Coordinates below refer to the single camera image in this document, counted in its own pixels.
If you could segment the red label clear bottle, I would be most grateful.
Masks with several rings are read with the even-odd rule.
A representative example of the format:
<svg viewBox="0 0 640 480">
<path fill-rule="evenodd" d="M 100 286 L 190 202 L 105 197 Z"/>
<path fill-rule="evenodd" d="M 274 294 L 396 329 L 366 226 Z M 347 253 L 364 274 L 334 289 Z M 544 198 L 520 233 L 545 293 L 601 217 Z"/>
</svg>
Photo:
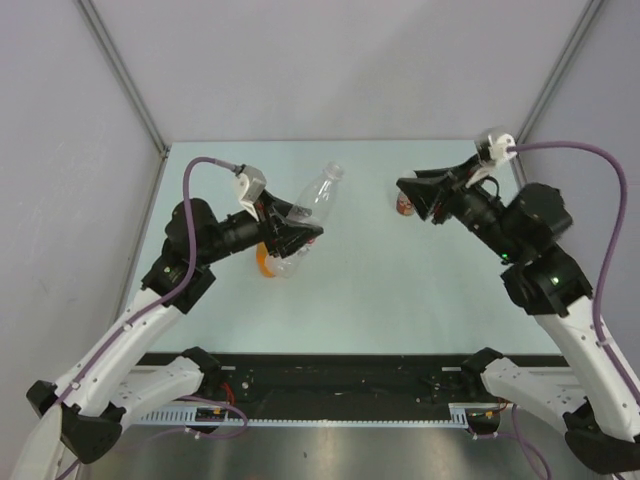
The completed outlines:
<svg viewBox="0 0 640 480">
<path fill-rule="evenodd" d="M 413 204 L 403 192 L 399 192 L 397 195 L 396 211 L 403 216 L 412 216 L 415 213 Z"/>
</svg>

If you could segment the clear water bottle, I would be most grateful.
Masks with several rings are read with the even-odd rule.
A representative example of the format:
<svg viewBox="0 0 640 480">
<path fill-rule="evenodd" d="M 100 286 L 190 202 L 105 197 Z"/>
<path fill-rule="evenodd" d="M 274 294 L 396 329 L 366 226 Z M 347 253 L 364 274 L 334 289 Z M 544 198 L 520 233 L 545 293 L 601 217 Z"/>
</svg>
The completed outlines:
<svg viewBox="0 0 640 480">
<path fill-rule="evenodd" d="M 336 203 L 343 176 L 344 169 L 335 162 L 329 162 L 322 173 L 302 191 L 289 211 L 287 219 L 324 227 Z M 307 242 L 294 255 L 287 258 L 268 256 L 265 259 L 265 267 L 275 277 L 289 278 L 310 252 L 313 243 L 313 240 Z"/>
</svg>

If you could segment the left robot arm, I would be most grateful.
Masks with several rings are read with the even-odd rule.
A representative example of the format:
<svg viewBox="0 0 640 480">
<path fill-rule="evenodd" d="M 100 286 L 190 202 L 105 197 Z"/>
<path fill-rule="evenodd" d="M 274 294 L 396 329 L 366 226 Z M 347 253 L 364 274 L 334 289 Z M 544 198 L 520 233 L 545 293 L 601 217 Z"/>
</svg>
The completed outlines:
<svg viewBox="0 0 640 480">
<path fill-rule="evenodd" d="M 27 399 L 39 416 L 61 410 L 61 442 L 83 464 L 103 457 L 138 417 L 181 397 L 207 400 L 221 387 L 221 364 L 200 347 L 183 351 L 150 379 L 125 377 L 149 347 L 186 316 L 213 285 L 211 264 L 257 244 L 286 258 L 322 235 L 320 226 L 288 218 L 291 204 L 263 192 L 255 213 L 218 221 L 199 198 L 180 202 L 165 228 L 160 257 L 128 310 L 66 375 L 36 381 Z"/>
</svg>

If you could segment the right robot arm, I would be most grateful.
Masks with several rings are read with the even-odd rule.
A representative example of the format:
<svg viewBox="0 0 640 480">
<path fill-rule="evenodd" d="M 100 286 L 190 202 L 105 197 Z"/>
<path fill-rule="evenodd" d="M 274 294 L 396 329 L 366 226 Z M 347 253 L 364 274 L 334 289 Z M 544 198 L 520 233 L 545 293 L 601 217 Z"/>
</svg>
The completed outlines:
<svg viewBox="0 0 640 480">
<path fill-rule="evenodd" d="M 497 254 L 501 280 L 517 307 L 536 319 L 578 382 L 573 393 L 484 348 L 462 366 L 461 388 L 473 401 L 490 395 L 515 403 L 559 432 L 574 456 L 601 475 L 639 469 L 639 380 L 619 373 L 619 351 L 603 320 L 593 318 L 594 291 L 558 244 L 573 220 L 559 190 L 528 183 L 509 204 L 487 192 L 478 157 L 450 169 L 417 170 L 396 185 L 419 217 L 456 219 Z"/>
</svg>

